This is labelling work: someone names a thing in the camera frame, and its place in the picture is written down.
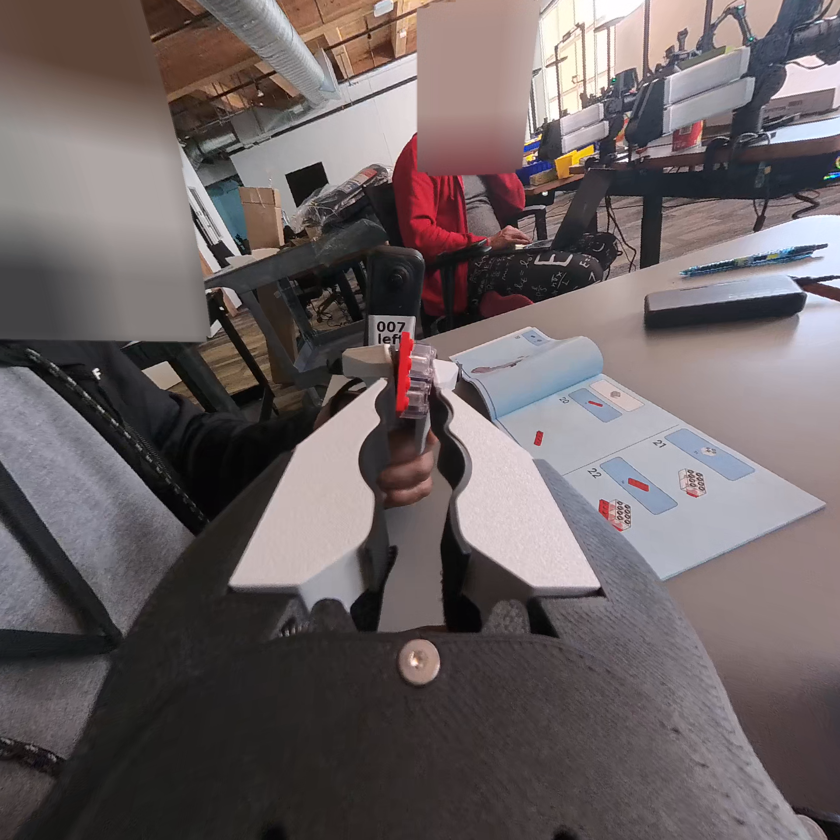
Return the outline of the plastic wrapped black bags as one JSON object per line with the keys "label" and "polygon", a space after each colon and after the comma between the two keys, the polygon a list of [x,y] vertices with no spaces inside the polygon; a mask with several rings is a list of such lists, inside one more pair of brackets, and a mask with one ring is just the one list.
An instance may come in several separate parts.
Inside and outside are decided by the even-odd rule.
{"label": "plastic wrapped black bags", "polygon": [[364,193],[365,187],[379,186],[391,179],[391,167],[370,164],[342,183],[318,187],[290,216],[290,228],[297,234],[309,228],[326,232],[365,217],[371,206]]}

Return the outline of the black monitor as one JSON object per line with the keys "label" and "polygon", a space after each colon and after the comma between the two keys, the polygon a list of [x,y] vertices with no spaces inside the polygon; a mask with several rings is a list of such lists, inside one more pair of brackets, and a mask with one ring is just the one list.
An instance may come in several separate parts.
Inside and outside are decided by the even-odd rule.
{"label": "black monitor", "polygon": [[295,207],[299,207],[312,195],[329,184],[323,163],[317,162],[285,174],[287,185]]}

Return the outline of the toy brick instruction booklet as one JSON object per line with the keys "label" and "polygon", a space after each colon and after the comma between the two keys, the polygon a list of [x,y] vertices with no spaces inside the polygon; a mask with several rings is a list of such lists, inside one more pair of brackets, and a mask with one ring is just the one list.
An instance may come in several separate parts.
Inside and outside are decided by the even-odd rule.
{"label": "toy brick instruction booklet", "polygon": [[527,328],[451,360],[491,422],[559,473],[661,580],[826,506],[627,390],[588,338]]}

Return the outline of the grey metal table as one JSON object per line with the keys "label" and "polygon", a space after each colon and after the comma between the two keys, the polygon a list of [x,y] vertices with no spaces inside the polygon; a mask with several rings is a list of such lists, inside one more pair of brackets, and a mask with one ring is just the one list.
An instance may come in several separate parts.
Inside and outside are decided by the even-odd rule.
{"label": "grey metal table", "polygon": [[[204,280],[206,290],[227,288],[236,293],[264,334],[267,348],[278,358],[283,375],[299,390],[326,385],[329,365],[345,350],[362,344],[366,337],[364,314],[350,289],[344,271],[354,267],[364,274],[364,261],[375,248],[387,241],[384,228],[363,219],[332,231],[319,239],[277,251],[237,267],[221,269]],[[319,279],[336,279],[346,293],[346,306],[354,320],[332,330],[315,330],[301,305],[292,282],[307,274]],[[292,360],[279,335],[270,324],[256,291],[272,290],[283,300],[297,324],[302,346]]]}

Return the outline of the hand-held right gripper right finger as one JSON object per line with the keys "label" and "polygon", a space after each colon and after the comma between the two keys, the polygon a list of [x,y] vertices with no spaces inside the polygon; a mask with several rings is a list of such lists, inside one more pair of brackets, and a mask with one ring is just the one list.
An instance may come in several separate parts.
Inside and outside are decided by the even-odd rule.
{"label": "hand-held right gripper right finger", "polygon": [[451,489],[440,543],[446,614],[489,614],[602,589],[528,452],[452,391],[434,397],[437,468]]}

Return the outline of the black metal frame stand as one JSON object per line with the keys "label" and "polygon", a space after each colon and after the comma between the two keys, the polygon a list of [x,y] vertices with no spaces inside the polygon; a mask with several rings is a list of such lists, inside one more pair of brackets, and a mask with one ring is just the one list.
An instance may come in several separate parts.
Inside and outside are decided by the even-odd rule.
{"label": "black metal frame stand", "polygon": [[553,68],[559,116],[583,109],[589,98],[589,61],[586,23],[575,22],[553,47]]}

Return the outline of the blue pen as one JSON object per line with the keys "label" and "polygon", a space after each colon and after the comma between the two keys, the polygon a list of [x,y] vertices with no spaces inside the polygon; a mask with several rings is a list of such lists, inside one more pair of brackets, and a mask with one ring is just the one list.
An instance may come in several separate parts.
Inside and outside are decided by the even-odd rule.
{"label": "blue pen", "polygon": [[742,256],[734,259],[710,262],[705,265],[693,266],[681,270],[679,275],[684,278],[705,277],[708,275],[760,266],[785,265],[802,259],[809,259],[816,253],[825,250],[827,247],[828,244],[823,243],[780,248],[756,255]]}

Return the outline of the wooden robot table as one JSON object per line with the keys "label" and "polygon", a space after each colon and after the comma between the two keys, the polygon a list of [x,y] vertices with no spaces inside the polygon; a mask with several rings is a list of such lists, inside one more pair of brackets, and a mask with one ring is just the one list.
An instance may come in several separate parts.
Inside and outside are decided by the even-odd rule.
{"label": "wooden robot table", "polygon": [[839,154],[839,116],[772,129],[753,142],[731,148],[727,141],[672,154],[664,146],[632,161],[612,165],[611,196],[640,198],[642,220],[636,265],[660,261],[664,200],[771,200],[838,183],[823,175]]}

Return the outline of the person's left forearm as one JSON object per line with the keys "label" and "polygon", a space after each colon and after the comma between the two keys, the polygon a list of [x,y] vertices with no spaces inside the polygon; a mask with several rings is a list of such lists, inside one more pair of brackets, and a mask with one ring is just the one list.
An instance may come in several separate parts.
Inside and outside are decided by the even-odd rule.
{"label": "person's left forearm", "polygon": [[200,411],[162,390],[121,350],[108,353],[101,380],[122,417],[172,468],[189,498],[214,519],[278,457],[315,429],[319,411],[305,407],[265,422]]}

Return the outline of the black box device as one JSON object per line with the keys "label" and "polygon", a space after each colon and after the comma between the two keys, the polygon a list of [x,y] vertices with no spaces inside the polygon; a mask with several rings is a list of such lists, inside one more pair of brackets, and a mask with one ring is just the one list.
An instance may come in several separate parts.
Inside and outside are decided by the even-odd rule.
{"label": "black box device", "polygon": [[644,326],[675,329],[722,322],[786,318],[805,306],[806,293],[789,276],[766,275],[650,293]]}

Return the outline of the clear toy brick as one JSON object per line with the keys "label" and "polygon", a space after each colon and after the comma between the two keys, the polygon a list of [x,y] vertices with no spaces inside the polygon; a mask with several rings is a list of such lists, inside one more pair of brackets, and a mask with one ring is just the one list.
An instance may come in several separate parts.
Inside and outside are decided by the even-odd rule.
{"label": "clear toy brick", "polygon": [[402,410],[402,417],[420,419],[428,414],[436,382],[436,358],[434,347],[422,343],[413,345],[408,355],[406,406]]}

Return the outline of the person's left hand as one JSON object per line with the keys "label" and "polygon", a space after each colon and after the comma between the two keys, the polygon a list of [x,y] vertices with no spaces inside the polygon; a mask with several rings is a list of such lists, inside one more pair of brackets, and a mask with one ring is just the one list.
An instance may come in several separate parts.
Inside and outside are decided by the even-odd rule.
{"label": "person's left hand", "polygon": [[410,507],[430,495],[437,443],[434,432],[428,431],[423,452],[418,453],[413,433],[389,433],[388,462],[376,480],[385,509]]}

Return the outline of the black office chair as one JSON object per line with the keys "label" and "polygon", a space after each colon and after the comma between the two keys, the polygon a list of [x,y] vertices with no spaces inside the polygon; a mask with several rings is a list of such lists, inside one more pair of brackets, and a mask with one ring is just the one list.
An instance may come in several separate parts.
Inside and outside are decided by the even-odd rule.
{"label": "black office chair", "polygon": [[[398,248],[403,247],[403,237],[397,220],[393,184],[386,183],[364,187],[363,192],[377,221],[387,234],[388,243]],[[481,239],[477,244],[445,251],[441,256],[427,264],[427,268],[437,270],[440,274],[445,311],[443,316],[433,317],[425,312],[423,304],[419,305],[419,321],[425,338],[431,338],[473,322],[494,318],[503,313],[516,311],[533,304],[530,299],[523,295],[505,297],[496,292],[488,292],[482,298],[477,313],[455,312],[455,269],[461,265],[466,266],[471,260],[486,256],[489,252],[490,246],[487,241]]]}

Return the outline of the dark laptop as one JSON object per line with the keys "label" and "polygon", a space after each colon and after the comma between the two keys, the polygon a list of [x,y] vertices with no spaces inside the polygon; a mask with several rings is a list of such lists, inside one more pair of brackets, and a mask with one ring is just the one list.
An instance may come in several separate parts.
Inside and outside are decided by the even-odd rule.
{"label": "dark laptop", "polygon": [[578,181],[578,187],[563,220],[552,239],[538,234],[538,239],[529,245],[516,245],[516,250],[574,253],[584,234],[590,231],[601,205],[613,183],[616,173],[612,169],[590,169]]}

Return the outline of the silver ventilation duct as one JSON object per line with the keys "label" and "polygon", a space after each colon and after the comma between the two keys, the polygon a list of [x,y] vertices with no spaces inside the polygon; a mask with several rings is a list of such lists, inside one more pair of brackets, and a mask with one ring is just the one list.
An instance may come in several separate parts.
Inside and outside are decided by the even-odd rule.
{"label": "silver ventilation duct", "polygon": [[312,106],[340,99],[340,85],[326,52],[310,51],[277,2],[201,1],[200,4]]}

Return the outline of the cardboard box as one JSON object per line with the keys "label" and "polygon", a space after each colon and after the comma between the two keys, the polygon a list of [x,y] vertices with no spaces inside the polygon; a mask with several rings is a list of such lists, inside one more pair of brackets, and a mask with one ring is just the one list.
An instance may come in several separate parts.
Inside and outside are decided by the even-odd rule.
{"label": "cardboard box", "polygon": [[270,186],[240,186],[238,195],[250,250],[281,249],[285,235],[278,190]]}

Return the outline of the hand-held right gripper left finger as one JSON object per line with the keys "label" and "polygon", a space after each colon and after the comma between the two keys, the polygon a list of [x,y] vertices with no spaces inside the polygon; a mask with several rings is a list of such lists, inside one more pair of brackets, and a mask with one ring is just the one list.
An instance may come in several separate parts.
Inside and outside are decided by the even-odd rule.
{"label": "hand-held right gripper left finger", "polygon": [[380,596],[391,567],[377,480],[390,461],[393,387],[377,380],[296,447],[229,579],[307,608]]}

